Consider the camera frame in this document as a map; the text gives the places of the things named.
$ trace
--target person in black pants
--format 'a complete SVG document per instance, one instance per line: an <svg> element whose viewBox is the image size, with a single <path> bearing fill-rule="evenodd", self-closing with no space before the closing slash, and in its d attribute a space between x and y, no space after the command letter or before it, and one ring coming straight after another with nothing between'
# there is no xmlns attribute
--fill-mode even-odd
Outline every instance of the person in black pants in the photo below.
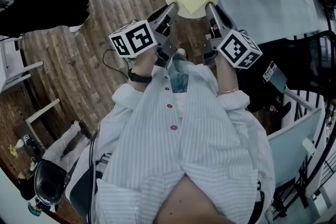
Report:
<svg viewBox="0 0 336 224"><path fill-rule="evenodd" d="M0 9L0 35L19 37L60 25L76 32L90 17L89 4L89 0L14 0L10 6Z"/></svg>

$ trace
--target black metal frame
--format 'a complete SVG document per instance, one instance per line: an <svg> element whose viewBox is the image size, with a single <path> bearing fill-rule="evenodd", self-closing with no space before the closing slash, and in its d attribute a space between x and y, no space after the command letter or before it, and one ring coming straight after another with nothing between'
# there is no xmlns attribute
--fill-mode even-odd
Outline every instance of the black metal frame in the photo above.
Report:
<svg viewBox="0 0 336 224"><path fill-rule="evenodd" d="M328 22L328 29L331 30L330 15L329 15L329 12L328 12L328 9L327 9L327 4L326 4L325 0L321 0L321 3L322 3L322 7L323 7L323 10L325 12L326 19L327 19L327 22ZM332 54L331 54L331 56L332 56L331 68L332 69L335 69L335 55L334 55L334 53L335 53L335 51L334 51L335 50L335 45L334 45L335 42L336 42L336 40L330 40L331 49L332 49ZM318 68L321 68L321 51L320 50L319 50L319 66L318 66ZM317 101L316 101L316 107L318 106L319 98L320 98L320 96L318 95ZM308 92L307 92L307 95L306 95L306 100L307 99L309 99L309 93ZM319 137L318 137L318 139L317 139L317 141L315 143L315 147L316 148L317 148L317 146L318 146L318 144L320 142L320 139L322 137L322 132L324 130L324 127L325 127L325 124L326 124L326 121L327 121L329 108L330 108L330 99L327 100L326 116L324 118L323 125L322 125L322 128L321 128ZM299 112L299 107L297 106L296 117L299 114L298 112ZM327 142L327 145L326 145L326 147L325 147L325 149L324 149L324 151L322 153L322 156L320 157L317 165L315 166L315 168L313 169L312 173L310 174L310 176L308 178L307 178L307 168L308 168L308 165L309 165L312 157L310 157L309 160L307 160L307 158L306 158L306 160L302 164L302 167L301 167L301 169L299 171L300 178L298 179L297 182L294 183L293 188L291 189L291 191L289 193L287 193L286 198L282 201L282 202L285 202L285 200L289 197L289 195L292 193L292 191L294 190L294 188L297 189L297 194L293 197L293 199L291 201L289 201L285 205L285 207L284 207L284 213L286 213L286 210L297 200L298 197L301 198L304 207L308 206L307 198L305 197L305 190L308 187L308 185L312 182L312 180L315 178L315 176L317 175L318 171L322 168L323 163L327 164L327 167L328 167L328 169L330 171L328 171L328 173L323 178L323 182L321 182L321 185L319 186L319 188L324 185L324 183L332 176L333 173L335 173L335 171L336 171L336 153L333 154L328 160L326 160L327 157L328 157L328 155L329 155L329 153L330 153L330 151L331 151L333 143L335 142L335 139L336 139L336 129L333 128L333 130L331 132L331 135L329 137L329 141ZM278 218L280 215L283 215L282 212L280 212L278 215L276 215L275 219Z"/></svg>

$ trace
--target wooden floor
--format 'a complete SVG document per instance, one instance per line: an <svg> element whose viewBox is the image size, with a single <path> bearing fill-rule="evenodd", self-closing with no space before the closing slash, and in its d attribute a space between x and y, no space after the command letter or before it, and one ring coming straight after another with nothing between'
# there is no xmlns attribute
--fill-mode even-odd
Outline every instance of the wooden floor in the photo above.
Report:
<svg viewBox="0 0 336 224"><path fill-rule="evenodd" d="M57 137L69 128L71 120L83 121L93 132L98 122L111 111L111 96L125 83L125 78L102 63L103 53L111 46L108 36L134 19L146 19L164 4L165 0L91 0L91 17L79 32L72 34L67 27L57 27L24 36L19 46L24 51L27 63L44 62L41 68L31 73L32 78L29 79L38 104L44 107L54 99L60 99L60 104L45 115ZM200 47L205 34L206 25L202 19L191 21L177 18L170 38L177 48L182 46L186 49L193 62L200 63ZM107 52L106 62L127 72L125 63L111 51ZM0 143L0 157L17 175L18 171L29 168L29 157L19 152L20 157L15 160L7 148L9 144L16 143L13 127L34 110L22 86L8 90L0 100L0 128L5 137ZM39 121L34 128L47 145L52 143ZM65 199L57 215L69 223L82 223Z"/></svg>

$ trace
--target striped shirt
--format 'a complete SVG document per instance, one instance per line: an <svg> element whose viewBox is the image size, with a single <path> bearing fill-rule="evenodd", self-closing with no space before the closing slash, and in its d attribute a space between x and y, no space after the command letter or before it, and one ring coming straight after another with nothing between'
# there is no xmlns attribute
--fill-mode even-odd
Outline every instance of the striped shirt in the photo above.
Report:
<svg viewBox="0 0 336 224"><path fill-rule="evenodd" d="M241 91L217 96L211 71L189 66L181 120L170 88L167 70L155 67L144 93L125 84L113 95L115 107L95 144L96 159L113 153L97 179L99 223L152 223L185 174L221 215L238 224L250 219L259 180L264 213L275 190L274 168L266 132L245 110L248 96ZM71 181L87 163L88 149Z"/></svg>

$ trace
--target white plate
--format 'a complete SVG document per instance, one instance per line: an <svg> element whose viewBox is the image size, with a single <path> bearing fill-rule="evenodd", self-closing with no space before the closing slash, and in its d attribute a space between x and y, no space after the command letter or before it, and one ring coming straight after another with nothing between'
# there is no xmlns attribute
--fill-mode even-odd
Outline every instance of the white plate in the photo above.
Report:
<svg viewBox="0 0 336 224"><path fill-rule="evenodd" d="M215 6L218 4L219 0L209 0L209 2L212 2ZM205 13L205 6L207 3L205 3L202 7L200 7L197 11L195 11L193 14L190 14L188 10L185 8L185 6L177 1L177 0L166 0L167 4L170 5L173 2L176 2L178 4L178 12L177 14L180 15L181 17L188 18L188 19L198 19L206 16Z"/></svg>

